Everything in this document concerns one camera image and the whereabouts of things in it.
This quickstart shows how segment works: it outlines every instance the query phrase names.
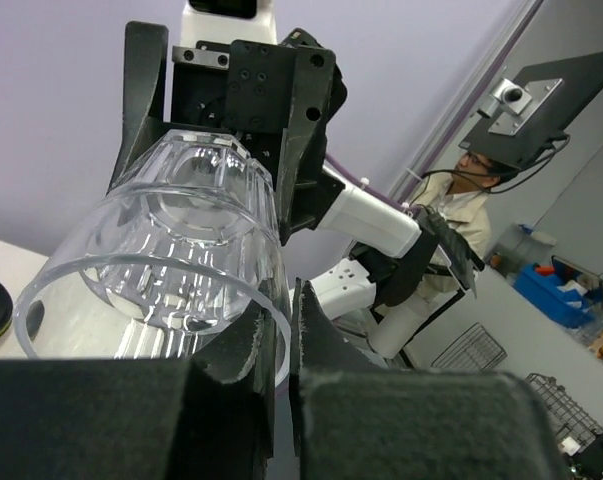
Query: clear glass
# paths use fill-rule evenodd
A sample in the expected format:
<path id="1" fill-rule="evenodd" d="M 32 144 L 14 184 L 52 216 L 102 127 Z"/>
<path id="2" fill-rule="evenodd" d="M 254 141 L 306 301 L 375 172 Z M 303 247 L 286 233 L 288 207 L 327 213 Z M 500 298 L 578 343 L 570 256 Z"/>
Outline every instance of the clear glass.
<path id="1" fill-rule="evenodd" d="M 169 132 L 23 291 L 14 310 L 22 348 L 30 357 L 187 356 L 254 300 L 279 326 L 280 382 L 290 304 L 274 208 L 270 174 L 234 137 Z"/>

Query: screw hole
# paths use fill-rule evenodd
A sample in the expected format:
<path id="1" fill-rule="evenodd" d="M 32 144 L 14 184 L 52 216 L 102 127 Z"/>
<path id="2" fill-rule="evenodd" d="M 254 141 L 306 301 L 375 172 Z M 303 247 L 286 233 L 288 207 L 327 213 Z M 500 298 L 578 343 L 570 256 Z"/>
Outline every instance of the screw hole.
<path id="1" fill-rule="evenodd" d="M 319 118 L 321 118 L 321 112 L 318 108 L 310 107 L 305 111 L 305 116 L 311 122 L 316 122 Z"/>
<path id="2" fill-rule="evenodd" d="M 310 63 L 316 68 L 321 68 L 325 63 L 325 60 L 321 55 L 312 55 L 310 57 Z"/>

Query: beige jacket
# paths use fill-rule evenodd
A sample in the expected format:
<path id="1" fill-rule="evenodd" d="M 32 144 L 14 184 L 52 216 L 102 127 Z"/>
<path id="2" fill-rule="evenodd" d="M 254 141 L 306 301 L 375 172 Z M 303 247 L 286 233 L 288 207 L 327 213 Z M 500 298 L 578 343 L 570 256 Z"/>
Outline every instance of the beige jacket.
<path id="1" fill-rule="evenodd" d="M 448 225 L 459 232 L 467 240 L 474 252 L 483 258 L 491 236 L 490 221 L 483 206 L 488 199 L 488 194 L 481 192 L 470 196 L 467 201 L 461 197 L 458 200 L 454 200 L 441 211 L 437 207 L 450 187 L 452 182 L 451 175 L 448 173 L 437 173 L 429 178 L 429 182 L 427 180 L 424 181 L 417 189 L 410 203 L 414 205 L 431 205 L 434 207 L 446 219 Z M 437 255 L 432 258 L 432 263 L 443 264 Z M 458 285 L 453 278 L 424 275 L 415 295 L 426 301 L 431 301 L 440 293 L 453 292 L 457 288 Z M 388 309 L 385 306 L 377 309 L 377 312 L 382 315 L 387 314 L 387 311 Z"/>

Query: white cylinder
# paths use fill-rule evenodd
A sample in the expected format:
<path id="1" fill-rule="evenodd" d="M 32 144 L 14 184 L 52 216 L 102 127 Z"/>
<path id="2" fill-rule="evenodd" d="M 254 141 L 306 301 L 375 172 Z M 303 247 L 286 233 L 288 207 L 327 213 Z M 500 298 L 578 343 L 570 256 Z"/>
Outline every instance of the white cylinder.
<path id="1" fill-rule="evenodd" d="M 427 320 L 433 305 L 413 295 L 387 311 L 385 318 L 368 335 L 368 344 L 382 357 L 392 359 Z"/>

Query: white table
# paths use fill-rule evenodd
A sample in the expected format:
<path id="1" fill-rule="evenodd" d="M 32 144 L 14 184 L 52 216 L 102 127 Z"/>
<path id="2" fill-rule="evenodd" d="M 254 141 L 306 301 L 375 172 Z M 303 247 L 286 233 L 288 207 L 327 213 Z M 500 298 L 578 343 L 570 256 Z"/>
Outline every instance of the white table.
<path id="1" fill-rule="evenodd" d="M 16 301 L 21 290 L 34 278 L 47 257 L 0 241 L 0 282 Z M 0 338 L 0 358 L 24 358 L 12 325 Z"/>

